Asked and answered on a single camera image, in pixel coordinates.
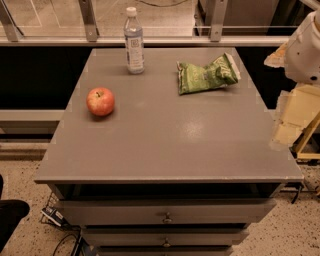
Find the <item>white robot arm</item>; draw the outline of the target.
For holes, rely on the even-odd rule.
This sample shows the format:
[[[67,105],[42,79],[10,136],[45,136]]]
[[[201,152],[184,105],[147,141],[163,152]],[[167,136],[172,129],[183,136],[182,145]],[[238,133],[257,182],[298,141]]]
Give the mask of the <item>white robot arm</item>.
[[[320,83],[320,9],[311,12],[264,64],[283,67],[287,78],[305,84]]]

